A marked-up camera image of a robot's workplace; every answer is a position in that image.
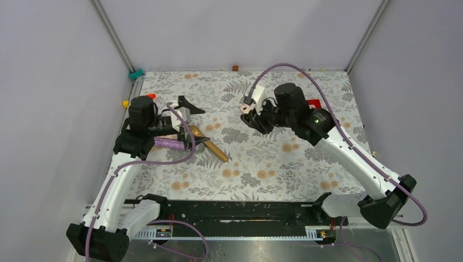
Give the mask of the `cream earbud charging case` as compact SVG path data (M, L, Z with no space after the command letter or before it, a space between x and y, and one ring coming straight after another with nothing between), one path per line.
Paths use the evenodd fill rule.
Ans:
M254 105L242 104L240 110L243 114L248 114L251 110L254 109Z

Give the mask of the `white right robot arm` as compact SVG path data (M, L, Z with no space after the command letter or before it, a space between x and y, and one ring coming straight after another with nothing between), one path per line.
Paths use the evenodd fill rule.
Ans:
M241 120L262 134L275 127L289 128L315 149L328 154L364 188L357 194L325 193L314 205L314 220L326 225L336 217L363 217L376 228L385 229L407 202L417 182L400 176L360 147L326 109L312 108L294 83L278 86L274 97L257 86L249 102L241 106Z

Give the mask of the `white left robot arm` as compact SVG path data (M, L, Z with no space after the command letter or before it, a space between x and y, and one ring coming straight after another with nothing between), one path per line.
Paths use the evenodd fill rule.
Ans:
M191 104L184 96L167 103L169 116L158 111L151 96L138 96L128 106L128 117L116 138L106 178L88 213L78 224L71 223L66 236L85 261L121 261L130 240L151 221L167 223L171 218L168 200L163 196L144 196L123 218L120 217L127 192L143 165L174 165L191 159L198 141L189 127L192 115L204 110ZM170 162L148 161L155 138L186 135L182 145L189 154Z

